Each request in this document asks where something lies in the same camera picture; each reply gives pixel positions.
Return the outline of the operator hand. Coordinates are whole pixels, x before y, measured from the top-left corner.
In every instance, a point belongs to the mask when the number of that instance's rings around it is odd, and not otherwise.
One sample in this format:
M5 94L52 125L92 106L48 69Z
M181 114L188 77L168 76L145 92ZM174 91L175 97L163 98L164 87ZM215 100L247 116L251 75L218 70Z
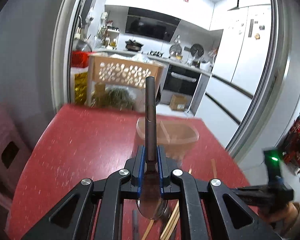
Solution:
M283 236L295 223L299 210L293 202L289 202L284 208L275 213L269 213L266 208L259 207L258 215L267 224L274 225L274 231Z

